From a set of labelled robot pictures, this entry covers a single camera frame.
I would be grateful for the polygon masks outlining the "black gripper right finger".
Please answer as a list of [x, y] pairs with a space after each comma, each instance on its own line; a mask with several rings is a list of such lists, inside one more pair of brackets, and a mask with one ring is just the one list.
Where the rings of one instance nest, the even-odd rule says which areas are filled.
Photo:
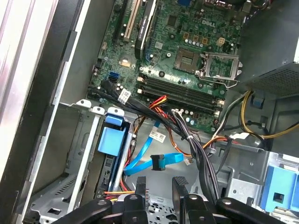
[[172, 178], [172, 203], [179, 224], [281, 224], [251, 206], [233, 198], [218, 199], [215, 205], [208, 206], [200, 195], [190, 194], [183, 176]]

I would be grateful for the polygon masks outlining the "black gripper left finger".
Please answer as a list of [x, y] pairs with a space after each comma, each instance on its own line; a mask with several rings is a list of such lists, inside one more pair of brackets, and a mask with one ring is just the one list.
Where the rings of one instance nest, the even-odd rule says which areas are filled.
[[146, 224], [146, 177], [137, 178], [136, 189], [119, 202], [98, 198], [59, 218], [55, 224]]

